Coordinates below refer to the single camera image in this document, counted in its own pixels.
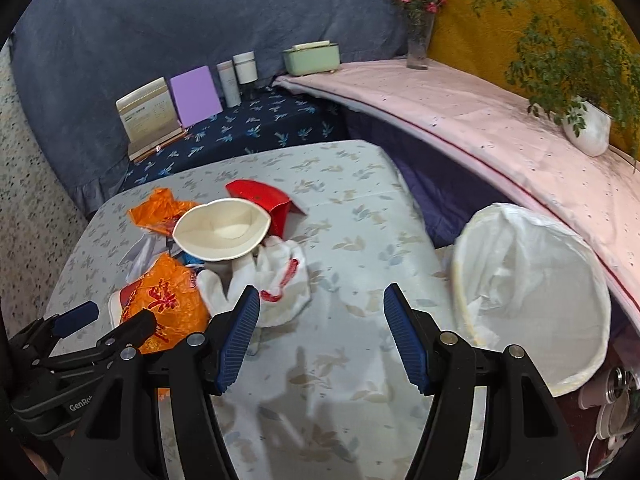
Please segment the white glove red trim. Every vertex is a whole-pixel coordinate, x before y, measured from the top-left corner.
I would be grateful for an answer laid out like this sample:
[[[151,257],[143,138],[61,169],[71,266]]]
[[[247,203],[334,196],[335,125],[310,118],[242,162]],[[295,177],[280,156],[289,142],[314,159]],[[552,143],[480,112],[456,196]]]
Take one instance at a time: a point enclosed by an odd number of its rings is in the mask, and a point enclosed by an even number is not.
[[[231,261],[227,288],[218,273],[203,269],[196,287],[210,316],[230,311],[246,286],[259,292],[257,328],[273,328],[291,322],[309,304],[311,292],[302,246],[294,240],[267,237],[256,256],[247,254]]]

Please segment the small orange plastic wrapper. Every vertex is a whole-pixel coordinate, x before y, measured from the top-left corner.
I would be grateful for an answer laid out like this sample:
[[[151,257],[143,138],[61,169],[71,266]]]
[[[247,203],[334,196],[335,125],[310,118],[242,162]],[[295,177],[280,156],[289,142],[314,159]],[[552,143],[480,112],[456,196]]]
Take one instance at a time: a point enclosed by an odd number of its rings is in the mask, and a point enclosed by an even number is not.
[[[176,200],[169,188],[154,188],[143,203],[128,211],[128,216],[139,228],[172,237],[178,220],[196,206],[193,200]]]

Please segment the pink cloth covered shelf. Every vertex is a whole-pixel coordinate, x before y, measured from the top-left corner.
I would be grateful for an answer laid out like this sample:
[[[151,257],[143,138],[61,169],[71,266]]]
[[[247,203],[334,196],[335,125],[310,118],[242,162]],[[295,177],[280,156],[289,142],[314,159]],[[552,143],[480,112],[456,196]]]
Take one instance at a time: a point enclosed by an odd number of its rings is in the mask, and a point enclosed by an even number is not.
[[[388,122],[474,172],[512,202],[579,234],[604,266],[632,324],[639,322],[639,171],[619,154],[590,157],[520,96],[431,62],[344,63],[333,73],[282,75],[276,86]]]

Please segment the tall white bottle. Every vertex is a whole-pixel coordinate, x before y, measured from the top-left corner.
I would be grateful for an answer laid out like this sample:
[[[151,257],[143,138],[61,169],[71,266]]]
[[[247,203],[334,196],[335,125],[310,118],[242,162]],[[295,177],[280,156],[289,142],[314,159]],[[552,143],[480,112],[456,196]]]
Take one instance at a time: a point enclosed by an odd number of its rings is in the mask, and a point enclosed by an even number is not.
[[[231,60],[224,61],[218,63],[216,67],[227,106],[239,106],[241,104],[241,96],[233,62]]]

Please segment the white lined trash bin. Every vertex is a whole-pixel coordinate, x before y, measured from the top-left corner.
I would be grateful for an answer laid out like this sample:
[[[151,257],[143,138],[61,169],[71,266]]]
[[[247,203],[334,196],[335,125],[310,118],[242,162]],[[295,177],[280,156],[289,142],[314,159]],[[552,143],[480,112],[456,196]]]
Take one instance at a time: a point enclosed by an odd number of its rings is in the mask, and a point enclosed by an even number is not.
[[[562,222],[494,203],[452,245],[457,328],[474,346],[522,346],[554,396],[579,389],[604,362],[611,299],[601,263]]]

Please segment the glass vase pink flowers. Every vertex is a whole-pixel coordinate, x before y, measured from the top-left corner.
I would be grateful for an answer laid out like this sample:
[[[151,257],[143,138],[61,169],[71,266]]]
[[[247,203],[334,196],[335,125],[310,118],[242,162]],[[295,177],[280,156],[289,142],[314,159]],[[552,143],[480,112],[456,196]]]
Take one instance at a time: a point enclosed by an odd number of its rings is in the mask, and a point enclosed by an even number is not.
[[[427,70],[427,49],[431,42],[435,16],[446,6],[446,0],[390,0],[407,26],[407,67]]]

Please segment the navy floral cloth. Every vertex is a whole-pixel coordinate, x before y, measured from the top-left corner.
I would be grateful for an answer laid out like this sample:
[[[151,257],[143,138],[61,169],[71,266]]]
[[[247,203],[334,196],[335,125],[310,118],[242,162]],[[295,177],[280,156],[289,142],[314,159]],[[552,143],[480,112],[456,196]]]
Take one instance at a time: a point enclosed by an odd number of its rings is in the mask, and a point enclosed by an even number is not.
[[[253,101],[227,108],[141,162],[132,162],[120,189],[222,160],[279,148],[347,138],[338,105],[282,89],[258,93]]]

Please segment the purple notebook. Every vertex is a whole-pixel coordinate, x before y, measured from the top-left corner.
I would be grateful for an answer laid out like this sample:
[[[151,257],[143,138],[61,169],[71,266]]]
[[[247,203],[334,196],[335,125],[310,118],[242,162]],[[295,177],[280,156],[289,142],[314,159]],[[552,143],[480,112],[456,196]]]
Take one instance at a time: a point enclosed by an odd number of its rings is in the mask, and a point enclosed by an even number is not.
[[[217,116],[222,111],[212,73],[207,66],[171,77],[169,83],[184,128]]]

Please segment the green plant white pot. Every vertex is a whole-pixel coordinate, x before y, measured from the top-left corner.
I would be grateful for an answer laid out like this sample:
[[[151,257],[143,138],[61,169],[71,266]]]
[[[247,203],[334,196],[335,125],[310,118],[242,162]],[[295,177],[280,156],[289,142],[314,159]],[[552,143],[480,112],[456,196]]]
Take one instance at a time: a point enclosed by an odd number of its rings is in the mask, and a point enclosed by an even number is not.
[[[598,0],[472,0],[480,15],[488,6],[511,18],[526,16],[515,58],[504,76],[528,97],[527,111],[587,133],[587,108],[602,110],[630,137],[639,156],[639,51],[623,24]]]

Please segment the green tissue box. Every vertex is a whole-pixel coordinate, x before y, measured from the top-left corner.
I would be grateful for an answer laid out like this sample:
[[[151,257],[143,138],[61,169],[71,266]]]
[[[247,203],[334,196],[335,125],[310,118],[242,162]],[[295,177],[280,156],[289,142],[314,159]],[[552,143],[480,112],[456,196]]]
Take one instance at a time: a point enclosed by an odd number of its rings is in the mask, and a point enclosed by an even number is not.
[[[286,71],[292,76],[334,72],[340,67],[340,48],[330,40],[294,44],[283,51]]]

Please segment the cups clutter under shelf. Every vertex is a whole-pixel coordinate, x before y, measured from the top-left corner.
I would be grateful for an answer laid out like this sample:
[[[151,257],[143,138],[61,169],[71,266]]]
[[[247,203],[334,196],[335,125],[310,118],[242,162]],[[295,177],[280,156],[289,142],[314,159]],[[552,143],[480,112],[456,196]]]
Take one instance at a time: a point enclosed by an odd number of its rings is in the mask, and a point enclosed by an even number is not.
[[[639,425],[639,375],[621,365],[606,366],[579,389],[578,406],[597,410],[585,472],[587,478],[597,479]]]

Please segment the large orange plastic bag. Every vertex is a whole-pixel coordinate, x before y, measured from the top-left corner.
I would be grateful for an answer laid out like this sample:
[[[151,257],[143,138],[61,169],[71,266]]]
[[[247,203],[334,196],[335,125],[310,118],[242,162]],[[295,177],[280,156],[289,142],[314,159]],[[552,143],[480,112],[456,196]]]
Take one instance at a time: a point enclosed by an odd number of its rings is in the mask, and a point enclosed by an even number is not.
[[[168,254],[161,254],[141,278],[115,296],[120,313],[116,324],[141,310],[154,313],[154,333],[142,344],[142,354],[170,350],[195,332],[203,333],[210,320],[198,288],[195,272]]]

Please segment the light floral tablecloth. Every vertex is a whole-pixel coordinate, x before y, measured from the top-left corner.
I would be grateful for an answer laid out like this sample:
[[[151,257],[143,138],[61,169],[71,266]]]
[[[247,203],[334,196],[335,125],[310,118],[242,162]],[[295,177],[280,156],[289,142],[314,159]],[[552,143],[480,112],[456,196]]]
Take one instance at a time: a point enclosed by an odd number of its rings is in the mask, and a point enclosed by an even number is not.
[[[236,179],[280,188],[305,208],[285,234],[306,257],[311,300],[265,330],[258,352],[214,402],[243,479],[400,479],[431,402],[408,382],[383,313],[398,284],[454,327],[445,272],[419,207],[385,153],[362,141],[282,148],[158,180],[206,204]]]

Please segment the blue grey fabric backdrop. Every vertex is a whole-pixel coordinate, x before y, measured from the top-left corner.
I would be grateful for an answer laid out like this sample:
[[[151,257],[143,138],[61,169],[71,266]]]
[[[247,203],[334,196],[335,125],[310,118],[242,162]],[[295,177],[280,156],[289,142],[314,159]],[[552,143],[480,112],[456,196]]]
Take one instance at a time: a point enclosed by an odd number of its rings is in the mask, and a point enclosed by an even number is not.
[[[390,0],[32,0],[10,53],[32,133],[87,213],[124,182],[115,103],[142,84],[248,51],[268,84],[294,44],[327,39],[347,62],[372,61],[398,55],[406,37]]]

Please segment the white paper bowl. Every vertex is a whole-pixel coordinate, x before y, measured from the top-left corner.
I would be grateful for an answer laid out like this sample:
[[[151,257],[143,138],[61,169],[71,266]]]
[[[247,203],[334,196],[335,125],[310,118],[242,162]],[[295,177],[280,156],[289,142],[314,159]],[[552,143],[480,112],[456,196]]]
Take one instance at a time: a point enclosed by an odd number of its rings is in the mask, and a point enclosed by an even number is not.
[[[172,239],[187,254],[206,262],[228,261],[252,252],[267,235],[271,218],[249,200],[222,198],[187,211]]]

